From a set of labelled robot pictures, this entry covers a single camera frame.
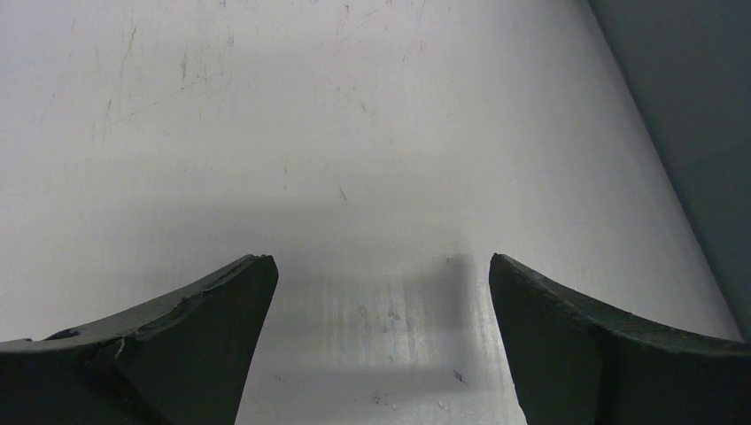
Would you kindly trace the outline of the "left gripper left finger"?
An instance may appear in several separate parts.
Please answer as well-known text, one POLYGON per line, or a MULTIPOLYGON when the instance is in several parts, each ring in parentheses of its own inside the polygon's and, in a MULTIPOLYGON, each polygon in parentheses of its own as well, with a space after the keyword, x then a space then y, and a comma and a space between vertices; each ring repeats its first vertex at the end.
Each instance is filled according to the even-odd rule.
POLYGON ((42 340, 1 345, 4 424, 232 424, 278 282, 244 256, 42 340))

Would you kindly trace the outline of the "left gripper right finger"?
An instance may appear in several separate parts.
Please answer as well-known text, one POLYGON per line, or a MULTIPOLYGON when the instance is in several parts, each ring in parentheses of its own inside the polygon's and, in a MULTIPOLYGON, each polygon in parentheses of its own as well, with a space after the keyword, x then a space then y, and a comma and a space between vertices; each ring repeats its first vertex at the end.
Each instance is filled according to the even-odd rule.
POLYGON ((528 423, 749 423, 748 344, 628 313, 505 254, 489 288, 528 423))

